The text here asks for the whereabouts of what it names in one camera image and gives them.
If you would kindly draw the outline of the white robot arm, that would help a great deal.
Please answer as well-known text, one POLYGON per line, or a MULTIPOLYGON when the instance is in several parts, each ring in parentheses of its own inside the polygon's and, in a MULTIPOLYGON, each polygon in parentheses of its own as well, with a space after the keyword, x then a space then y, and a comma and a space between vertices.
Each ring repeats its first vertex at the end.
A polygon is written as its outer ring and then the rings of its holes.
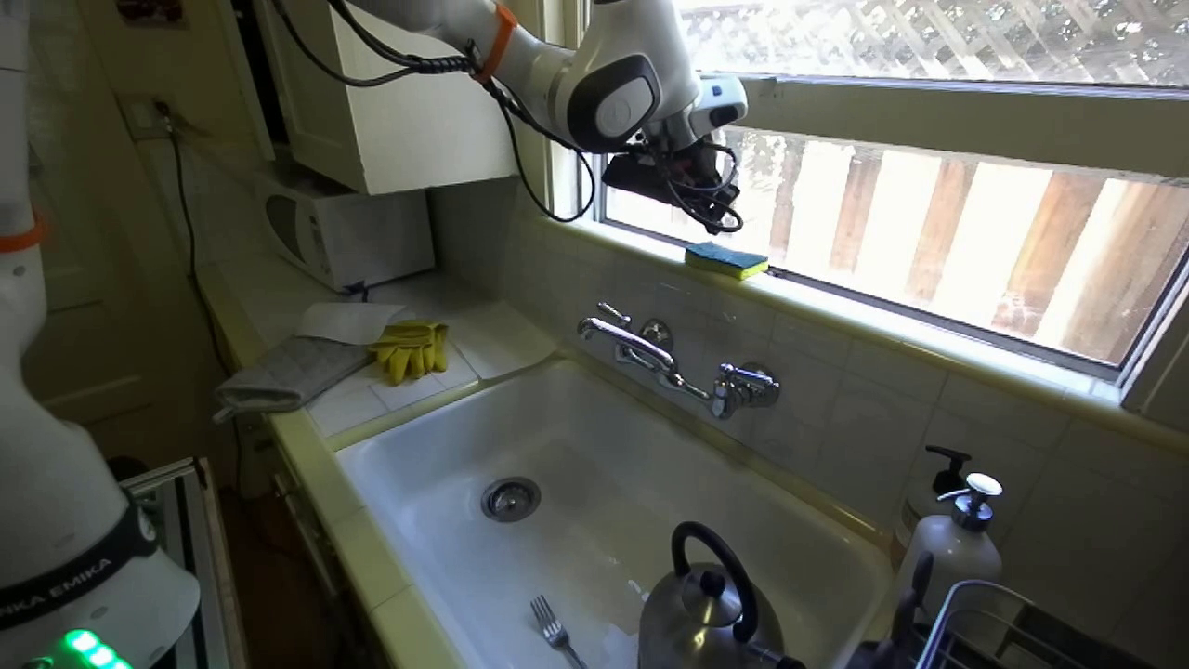
MULTIPOLYGON (((581 44, 521 27, 500 0, 327 0, 351 27, 388 18, 442 50, 377 57, 405 73, 462 72, 577 154, 645 154, 671 170, 747 112, 701 73, 671 0, 592 0, 581 44)), ((0 3, 0 669, 130 669, 191 630, 202 584, 151 535, 97 440, 31 384, 47 320, 45 222, 31 195, 31 15, 0 3)))

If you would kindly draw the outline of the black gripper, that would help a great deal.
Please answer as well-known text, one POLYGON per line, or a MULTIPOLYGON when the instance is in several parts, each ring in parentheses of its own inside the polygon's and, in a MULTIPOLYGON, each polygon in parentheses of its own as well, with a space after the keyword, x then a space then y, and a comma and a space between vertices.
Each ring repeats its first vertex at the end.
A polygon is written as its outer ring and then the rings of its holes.
POLYGON ((692 149, 629 149, 603 166, 603 181, 663 203, 680 208, 705 233, 736 233, 744 215, 736 212, 739 156, 713 138, 700 138, 692 149))

